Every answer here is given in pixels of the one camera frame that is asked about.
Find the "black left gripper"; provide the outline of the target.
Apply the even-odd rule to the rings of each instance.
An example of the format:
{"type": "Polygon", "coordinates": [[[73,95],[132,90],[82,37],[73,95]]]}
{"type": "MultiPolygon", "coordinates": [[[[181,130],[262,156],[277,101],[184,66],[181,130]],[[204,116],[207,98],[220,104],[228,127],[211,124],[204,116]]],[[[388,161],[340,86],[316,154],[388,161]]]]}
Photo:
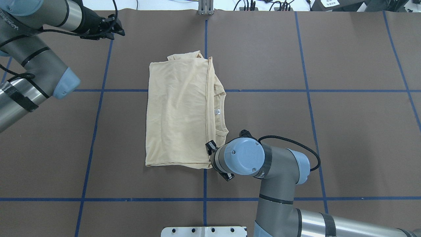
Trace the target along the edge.
{"type": "Polygon", "coordinates": [[[82,19],[78,26],[78,34],[81,39],[99,40],[111,39],[115,35],[125,36],[125,30],[116,30],[113,28],[122,28],[122,24],[116,14],[109,15],[107,18],[99,16],[93,10],[85,7],[82,0],[78,0],[82,12],[82,19]]]}

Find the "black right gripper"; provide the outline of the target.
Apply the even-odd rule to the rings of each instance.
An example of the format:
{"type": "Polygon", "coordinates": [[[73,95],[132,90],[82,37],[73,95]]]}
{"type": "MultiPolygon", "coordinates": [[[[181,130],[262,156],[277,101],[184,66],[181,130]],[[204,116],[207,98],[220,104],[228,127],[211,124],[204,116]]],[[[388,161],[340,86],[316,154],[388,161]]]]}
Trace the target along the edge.
{"type": "Polygon", "coordinates": [[[220,147],[214,140],[205,146],[212,168],[225,181],[232,180],[237,174],[257,176],[257,139],[248,130],[241,130],[237,138],[220,147]]]}

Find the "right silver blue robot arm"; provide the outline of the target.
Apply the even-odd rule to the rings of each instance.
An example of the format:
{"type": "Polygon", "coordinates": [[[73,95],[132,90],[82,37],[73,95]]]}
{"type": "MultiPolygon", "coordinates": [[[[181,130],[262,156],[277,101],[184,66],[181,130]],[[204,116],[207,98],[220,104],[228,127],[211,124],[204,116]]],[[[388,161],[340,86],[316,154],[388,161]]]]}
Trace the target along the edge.
{"type": "Polygon", "coordinates": [[[261,181],[254,237],[419,237],[420,229],[391,228],[335,217],[327,213],[295,208],[296,186],[307,181],[311,171],[319,168],[319,155],[291,139],[268,135],[254,138],[242,130],[226,144],[206,143],[214,168],[225,180],[236,174],[261,181]],[[310,167],[308,157],[295,150],[262,143],[267,138],[296,144],[315,155],[317,165],[310,167]]]}

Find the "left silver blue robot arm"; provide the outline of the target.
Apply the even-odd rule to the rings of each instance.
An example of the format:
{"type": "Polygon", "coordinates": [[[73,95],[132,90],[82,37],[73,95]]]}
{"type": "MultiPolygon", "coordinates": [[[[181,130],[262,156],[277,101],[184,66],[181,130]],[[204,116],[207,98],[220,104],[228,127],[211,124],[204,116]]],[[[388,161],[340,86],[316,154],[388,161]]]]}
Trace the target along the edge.
{"type": "Polygon", "coordinates": [[[39,34],[55,32],[86,40],[114,39],[125,35],[118,10],[99,16],[81,0],[2,0],[1,56],[12,57],[24,69],[1,83],[1,131],[34,112],[50,97],[62,99],[80,79],[39,34]]]}

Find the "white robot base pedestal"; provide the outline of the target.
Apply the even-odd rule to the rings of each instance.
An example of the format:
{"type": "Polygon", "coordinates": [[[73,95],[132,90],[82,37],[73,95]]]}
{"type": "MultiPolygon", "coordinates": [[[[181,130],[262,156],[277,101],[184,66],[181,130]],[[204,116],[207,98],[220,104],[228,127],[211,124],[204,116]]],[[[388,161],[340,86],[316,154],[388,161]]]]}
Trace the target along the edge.
{"type": "Polygon", "coordinates": [[[165,227],[161,237],[247,237],[243,226],[190,226],[165,227]]]}

